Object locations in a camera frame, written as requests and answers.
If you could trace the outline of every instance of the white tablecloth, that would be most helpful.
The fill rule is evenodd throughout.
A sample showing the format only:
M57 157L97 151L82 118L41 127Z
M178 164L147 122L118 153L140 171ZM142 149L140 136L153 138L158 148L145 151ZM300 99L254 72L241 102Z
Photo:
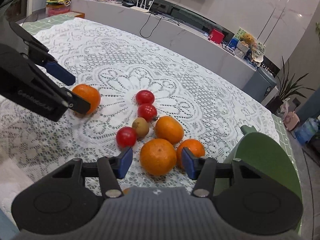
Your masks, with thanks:
M220 162L243 136L244 124L279 142L271 113L262 105L211 71L153 42L79 18L40 31L36 38L77 77L76 84L97 88L102 98L96 113L79 119L67 111L58 122L7 99L0 101L0 144L33 181L74 157L92 162L118 155L115 134L137 117L134 95L142 89L154 93L160 116L177 119L185 139L200 140L206 154ZM154 137L151 129L133 147L133 162L119 181L121 187L185 186L190 190L194 183L176 168L155 178L140 167L140 148ZM97 179L87 181L95 192L97 185Z

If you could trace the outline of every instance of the container handle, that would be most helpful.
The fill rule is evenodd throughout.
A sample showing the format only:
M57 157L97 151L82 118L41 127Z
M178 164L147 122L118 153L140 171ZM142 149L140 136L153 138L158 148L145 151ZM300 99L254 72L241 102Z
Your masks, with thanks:
M251 132L257 132L257 130L255 129L254 126L250 127L250 126L247 126L247 125L241 126L240 130L243 133L243 135L246 135L246 134L251 133Z

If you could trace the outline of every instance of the red box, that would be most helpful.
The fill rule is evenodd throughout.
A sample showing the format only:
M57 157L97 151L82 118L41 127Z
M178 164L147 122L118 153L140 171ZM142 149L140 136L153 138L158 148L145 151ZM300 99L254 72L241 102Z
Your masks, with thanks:
M219 32L215 29L213 29L209 35L209 40L211 40L217 44L220 44L222 42L223 38L224 38L223 33Z

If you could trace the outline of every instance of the orange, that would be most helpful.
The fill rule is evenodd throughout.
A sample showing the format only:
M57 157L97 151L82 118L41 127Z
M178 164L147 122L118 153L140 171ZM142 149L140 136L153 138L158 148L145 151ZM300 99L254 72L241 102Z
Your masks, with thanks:
M198 140L187 139L187 140L183 141L177 149L177 165L180 168L183 168L182 163L181 163L181 151L184 147L187 147L193 153L193 155L198 158L205 155L204 147L203 147L202 143L199 142Z
M141 166L154 176L167 174L177 163L177 155L170 142L164 139L152 139L140 150Z
M157 138L165 139L171 144L182 140L184 130L181 124L171 116L162 116L156 123L155 133Z
M88 86L86 84L77 85L73 90L73 93L82 97L84 100L88 101L91 104L90 110L87 114L94 112L100 105L101 96L98 90L94 87Z

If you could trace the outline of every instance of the red tomato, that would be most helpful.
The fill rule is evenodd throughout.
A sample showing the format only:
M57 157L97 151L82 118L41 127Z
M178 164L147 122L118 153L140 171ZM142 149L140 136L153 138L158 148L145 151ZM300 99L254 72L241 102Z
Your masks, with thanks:
M138 105L152 104L155 101L155 96L149 90L141 90L136 94L136 101Z
M151 122L158 112L152 104L143 104L138 107L138 117L144 118L147 122Z
M120 148L132 147L137 141L136 131L128 126L122 127L116 134L116 141Z

